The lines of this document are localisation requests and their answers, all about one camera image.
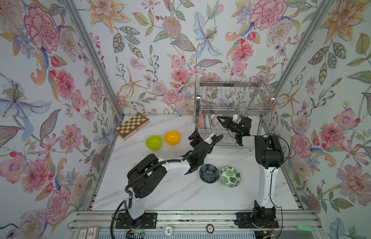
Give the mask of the pink striped ceramic bowl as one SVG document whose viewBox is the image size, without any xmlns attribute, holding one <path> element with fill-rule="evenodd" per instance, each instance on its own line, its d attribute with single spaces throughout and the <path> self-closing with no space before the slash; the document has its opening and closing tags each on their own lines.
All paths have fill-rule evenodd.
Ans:
<svg viewBox="0 0 371 239">
<path fill-rule="evenodd" d="M 217 117 L 218 117 L 218 115 L 211 115 L 210 116 L 211 128 L 216 128 L 217 126 L 219 126 L 220 122 L 219 122 Z"/>
</svg>

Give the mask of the dark blue floral bowl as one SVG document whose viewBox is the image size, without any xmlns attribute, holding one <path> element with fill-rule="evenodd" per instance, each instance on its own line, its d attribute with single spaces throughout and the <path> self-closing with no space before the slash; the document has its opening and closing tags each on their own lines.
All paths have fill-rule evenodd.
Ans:
<svg viewBox="0 0 371 239">
<path fill-rule="evenodd" d="M 212 184 L 219 179 L 219 170 L 212 164 L 205 164 L 200 168 L 199 176 L 203 182 Z"/>
</svg>

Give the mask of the two-tier steel dish rack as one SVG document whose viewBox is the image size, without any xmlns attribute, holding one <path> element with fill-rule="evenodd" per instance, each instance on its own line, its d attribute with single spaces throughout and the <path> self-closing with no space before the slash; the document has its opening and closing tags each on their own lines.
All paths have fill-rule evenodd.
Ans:
<svg viewBox="0 0 371 239">
<path fill-rule="evenodd" d="M 216 128 L 201 129 L 198 127 L 199 115 L 218 115 L 233 117 L 239 123 L 243 117 L 252 119 L 251 135 L 261 135 L 262 121 L 275 102 L 275 94 L 266 80 L 258 81 L 220 81 L 209 82 L 196 79 L 194 90 L 194 131 L 201 137 L 214 133 L 223 134 L 220 145 L 240 146 L 236 143 L 235 134 L 228 132 L 221 124 Z"/>
</svg>

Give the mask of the green leaf pattern bowl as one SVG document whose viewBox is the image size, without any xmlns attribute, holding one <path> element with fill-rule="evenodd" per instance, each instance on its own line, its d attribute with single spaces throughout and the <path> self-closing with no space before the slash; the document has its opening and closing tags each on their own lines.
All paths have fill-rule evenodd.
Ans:
<svg viewBox="0 0 371 239">
<path fill-rule="evenodd" d="M 234 167 L 226 166 L 222 168 L 219 175 L 221 182 L 227 187 L 234 188 L 241 183 L 241 174 Z"/>
</svg>

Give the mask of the pale green ceramic bowl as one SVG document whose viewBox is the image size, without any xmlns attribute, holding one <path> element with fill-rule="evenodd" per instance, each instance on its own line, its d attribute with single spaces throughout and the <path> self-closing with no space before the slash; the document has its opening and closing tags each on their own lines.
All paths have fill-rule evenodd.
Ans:
<svg viewBox="0 0 371 239">
<path fill-rule="evenodd" d="M 211 123 L 209 115 L 204 115 L 204 127 L 205 129 L 211 129 Z"/>
</svg>

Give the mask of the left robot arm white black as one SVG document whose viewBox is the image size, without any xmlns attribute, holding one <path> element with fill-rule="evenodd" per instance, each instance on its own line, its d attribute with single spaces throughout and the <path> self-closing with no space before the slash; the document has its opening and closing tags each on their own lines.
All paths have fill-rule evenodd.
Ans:
<svg viewBox="0 0 371 239">
<path fill-rule="evenodd" d="M 223 135 L 210 134 L 203 139 L 197 131 L 188 138 L 193 150 L 177 159 L 161 159 L 155 154 L 147 155 L 127 173 L 128 184 L 125 192 L 129 195 L 126 211 L 132 220 L 143 218 L 145 200 L 166 175 L 188 175 L 204 165 L 204 160 Z"/>
</svg>

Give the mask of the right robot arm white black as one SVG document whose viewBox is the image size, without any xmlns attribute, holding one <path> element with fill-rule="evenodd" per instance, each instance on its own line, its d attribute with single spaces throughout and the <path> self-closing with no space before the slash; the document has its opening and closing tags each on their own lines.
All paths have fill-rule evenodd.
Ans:
<svg viewBox="0 0 371 239">
<path fill-rule="evenodd" d="M 259 192 L 254 207 L 249 216 L 237 214 L 237 223 L 241 228 L 248 225 L 251 228 L 274 226 L 278 228 L 276 218 L 275 184 L 278 171 L 285 162 L 284 152 L 279 138 L 273 134 L 251 135 L 252 119 L 243 117 L 236 123 L 232 117 L 218 116 L 219 123 L 235 134 L 236 143 L 255 153 L 255 159 L 260 168 Z"/>
</svg>

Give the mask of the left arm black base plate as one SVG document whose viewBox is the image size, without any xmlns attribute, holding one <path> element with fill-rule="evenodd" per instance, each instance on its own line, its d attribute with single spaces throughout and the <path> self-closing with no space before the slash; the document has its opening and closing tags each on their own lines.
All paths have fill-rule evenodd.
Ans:
<svg viewBox="0 0 371 239">
<path fill-rule="evenodd" d="M 132 219 L 129 213 L 119 213 L 115 223 L 116 229 L 155 229 L 157 213 L 144 213 L 137 219 Z"/>
</svg>

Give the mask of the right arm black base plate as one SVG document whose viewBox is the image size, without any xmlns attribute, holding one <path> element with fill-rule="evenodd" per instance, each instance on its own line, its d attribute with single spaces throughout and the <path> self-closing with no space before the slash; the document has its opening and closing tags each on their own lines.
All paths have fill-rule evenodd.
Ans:
<svg viewBox="0 0 371 239">
<path fill-rule="evenodd" d="M 276 217 L 260 217 L 254 218 L 252 212 L 237 212 L 235 213 L 236 220 L 234 221 L 240 229 L 278 229 L 280 225 Z"/>
</svg>

